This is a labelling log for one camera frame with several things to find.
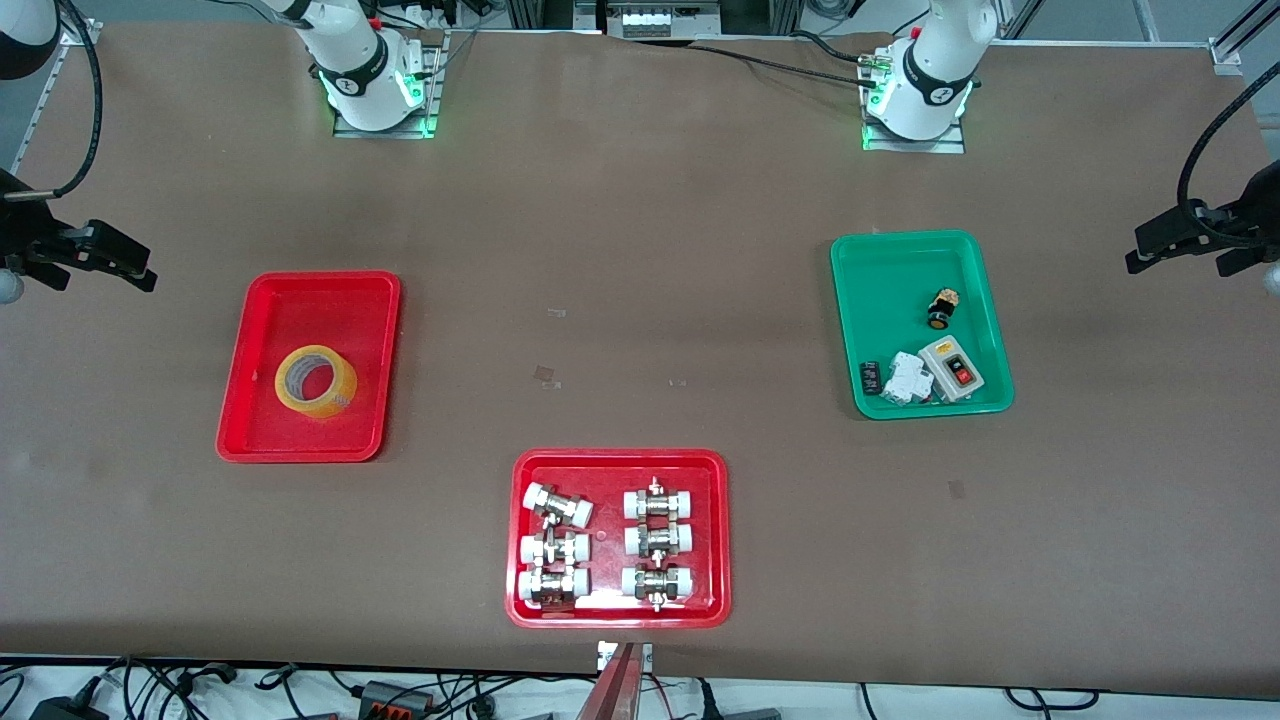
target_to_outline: table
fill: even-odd
[[[150,245],[160,286],[77,274],[0,314],[3,650],[589,671],[648,639],[673,675],[1280,694],[1280,304],[1256,270],[1123,261],[1242,87],[1207,53],[993,47],[963,156],[861,151],[847,87],[593,36],[481,35],[416,143],[329,138],[283,28],[120,24],[100,53],[99,161],[56,213]],[[79,161],[83,68],[28,183]],[[1265,161],[1235,120],[1193,187]],[[831,241],[938,227],[982,243],[1018,398],[864,420]],[[244,288],[329,268],[404,282],[384,451],[223,462]],[[538,446],[723,454],[728,621],[513,626]]]

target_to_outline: white floor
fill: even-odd
[[[29,717],[36,703],[56,696],[73,697],[97,670],[86,667],[33,667],[22,670],[26,687],[18,701],[4,717],[15,720]],[[297,716],[289,707],[284,692],[259,691],[253,683],[264,670],[242,670],[233,685],[215,680],[200,680],[192,701],[211,720],[289,720]],[[401,687],[435,682],[434,675],[389,675],[339,673],[347,684],[381,680]],[[131,693],[138,693],[146,673],[136,669],[131,678]],[[662,678],[676,683],[666,688],[672,715],[668,716],[658,693],[645,680],[641,693],[639,720],[668,720],[695,714],[701,717],[703,697],[696,682],[681,678]],[[764,683],[749,680],[710,679],[717,705],[722,714],[774,707],[785,720],[855,720],[868,719],[858,687],[835,683]],[[0,706],[8,700],[13,684],[0,687]],[[307,715],[337,712],[342,719],[356,719],[358,701],[340,689],[324,673],[298,673],[291,680],[298,707]],[[998,689],[941,688],[909,685],[870,685],[868,688],[879,720],[1036,720],[1038,712],[1019,710],[1005,700]],[[494,694],[498,720],[522,720],[553,712],[557,720],[577,716],[590,685],[580,680],[541,683],[525,680]],[[1027,702],[1030,697],[1021,693]],[[104,682],[95,696],[93,707],[106,712],[113,720],[125,719],[122,691]],[[1074,705],[1087,696],[1079,693],[1046,693],[1050,703]],[[141,703],[134,705],[134,710]],[[155,720],[159,702],[152,701],[147,719]],[[1137,719],[1221,719],[1221,720],[1274,720],[1280,717],[1280,703],[1265,701],[1174,698],[1156,696],[1103,694],[1096,706],[1080,712],[1055,712],[1055,717],[1071,720],[1137,720]],[[166,717],[179,720],[178,703],[170,703]],[[458,712],[449,720],[463,720]]]

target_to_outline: red tray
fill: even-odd
[[[622,516],[622,493],[658,482],[669,491],[689,491],[692,505],[694,550],[671,559],[690,568],[694,592],[669,602],[660,612],[622,594],[622,568],[639,559],[626,556],[622,529],[635,520]],[[568,611],[530,607],[516,591],[521,536],[541,529],[541,518],[521,501],[530,483],[554,486],[561,495],[580,495],[595,503],[586,532],[591,537],[591,594]],[[521,628],[714,628],[731,609],[728,553],[728,468],[709,450],[530,450],[516,461],[507,533],[507,616]]]
[[[383,270],[266,273],[255,279],[244,296],[218,425],[223,460],[372,457],[383,442],[399,293],[399,278]],[[351,406],[324,420],[294,413],[275,396],[280,361],[305,345],[328,346],[356,370]]]

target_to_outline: yellow tape roll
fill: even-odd
[[[315,400],[302,398],[302,382],[316,368],[333,368],[333,382]],[[308,345],[289,354],[275,372],[275,396],[289,410],[308,418],[332,418],[356,397],[356,370],[340,355],[323,345]]]

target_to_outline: metal valve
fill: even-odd
[[[573,497],[556,495],[554,489],[540,483],[530,483],[525,491],[525,509],[541,515],[550,525],[568,523],[585,529],[594,506],[576,495]]]
[[[627,520],[640,520],[649,515],[666,515],[675,524],[676,520],[685,520],[690,514],[689,491],[680,491],[668,495],[654,477],[645,489],[622,493],[622,515]]]
[[[520,597],[538,605],[572,602],[573,598],[591,594],[586,568],[566,568],[563,573],[541,568],[521,570],[518,585]]]
[[[564,565],[586,562],[591,559],[591,537],[568,530],[556,537],[556,528],[547,528],[540,536],[520,538],[520,561],[532,565],[550,565],[563,560]]]
[[[640,523],[635,528],[623,528],[622,538],[627,555],[649,557],[657,565],[662,565],[668,556],[694,548],[694,529],[687,523],[652,529],[648,524]]]
[[[648,600],[654,612],[667,602],[694,594],[694,577],[689,568],[645,570],[644,565],[622,569],[622,594]]]

